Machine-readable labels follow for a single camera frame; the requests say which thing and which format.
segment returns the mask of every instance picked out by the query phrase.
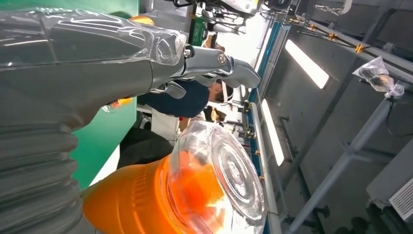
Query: yellow connector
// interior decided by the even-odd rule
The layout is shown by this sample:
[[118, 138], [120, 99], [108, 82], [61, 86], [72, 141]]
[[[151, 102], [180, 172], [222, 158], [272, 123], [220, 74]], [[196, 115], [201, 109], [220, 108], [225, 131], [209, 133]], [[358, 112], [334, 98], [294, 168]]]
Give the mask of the yellow connector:
[[356, 46], [356, 53], [359, 54], [364, 49], [364, 45], [360, 44]]
[[329, 40], [335, 40], [336, 39], [336, 35], [334, 33], [330, 33], [328, 34], [328, 39]]

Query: machine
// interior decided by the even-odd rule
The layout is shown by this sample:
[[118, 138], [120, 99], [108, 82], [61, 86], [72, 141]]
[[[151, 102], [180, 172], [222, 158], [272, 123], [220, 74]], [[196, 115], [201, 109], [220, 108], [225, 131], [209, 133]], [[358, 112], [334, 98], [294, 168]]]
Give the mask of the machine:
[[71, 177], [71, 132], [120, 98], [220, 78], [254, 88], [258, 74], [177, 31], [82, 10], [0, 12], [0, 233], [94, 234]]
[[268, 11], [287, 13], [290, 11], [291, 0], [187, 0], [186, 4], [180, 4], [178, 0], [172, 2], [176, 7], [198, 4], [210, 32], [241, 35], [245, 33], [246, 20], [262, 11], [263, 5], [266, 15]]

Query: clear plastic lid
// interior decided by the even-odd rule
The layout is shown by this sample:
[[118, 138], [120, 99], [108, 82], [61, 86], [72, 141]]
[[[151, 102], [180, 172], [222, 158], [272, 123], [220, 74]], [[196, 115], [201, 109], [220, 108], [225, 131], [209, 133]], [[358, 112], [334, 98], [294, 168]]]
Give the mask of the clear plastic lid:
[[252, 162], [235, 137], [217, 124], [194, 121], [170, 157], [169, 201], [195, 233], [261, 233], [266, 209]]

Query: orange tank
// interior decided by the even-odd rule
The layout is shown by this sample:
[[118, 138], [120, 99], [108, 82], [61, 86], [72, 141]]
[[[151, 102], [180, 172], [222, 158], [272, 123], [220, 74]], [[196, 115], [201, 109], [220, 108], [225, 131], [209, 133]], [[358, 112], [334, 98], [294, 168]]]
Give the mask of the orange tank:
[[171, 155], [121, 168], [87, 189], [87, 219], [106, 234], [259, 233], [265, 208], [252, 163], [218, 134], [222, 147], [205, 147], [202, 140], [192, 145], [199, 136], [188, 132], [197, 124], [190, 124]]

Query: wire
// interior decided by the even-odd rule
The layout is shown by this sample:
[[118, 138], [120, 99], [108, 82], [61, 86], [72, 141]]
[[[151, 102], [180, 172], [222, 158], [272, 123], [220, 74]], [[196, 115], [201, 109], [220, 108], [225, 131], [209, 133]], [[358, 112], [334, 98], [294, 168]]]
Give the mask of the wire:
[[230, 26], [229, 26], [230, 24], [227, 25], [227, 23], [218, 22], [218, 21], [216, 21], [215, 19], [212, 19], [212, 18], [210, 18], [210, 17], [208, 17], [208, 16], [202, 16], [202, 17], [207, 18], [208, 20], [214, 21], [214, 22], [217, 23], [217, 24], [221, 24], [221, 25], [223, 25], [223, 26], [225, 26], [225, 27], [227, 27], [227, 28], [230, 28], [230, 29], [232, 29], [232, 30], [235, 30], [235, 31], [237, 31], [237, 32], [239, 32], [239, 33], [245, 34], [245, 32], [242, 32], [242, 31], [240, 31], [240, 30], [238, 30], [238, 29], [236, 29], [236, 28], [230, 27]]
[[387, 113], [387, 116], [386, 116], [386, 128], [387, 128], [387, 131], [390, 133], [390, 135], [392, 135], [392, 136], [394, 136], [394, 137], [409, 137], [409, 136], [413, 136], [413, 133], [395, 134], [395, 133], [393, 133], [393, 132], [391, 131], [389, 123], [390, 123], [390, 115], [392, 114], [392, 110], [393, 110], [393, 106], [394, 106], [394, 101], [393, 101], [393, 98], [392, 98], [392, 97], [389, 99], [389, 103], [390, 103], [389, 112]]

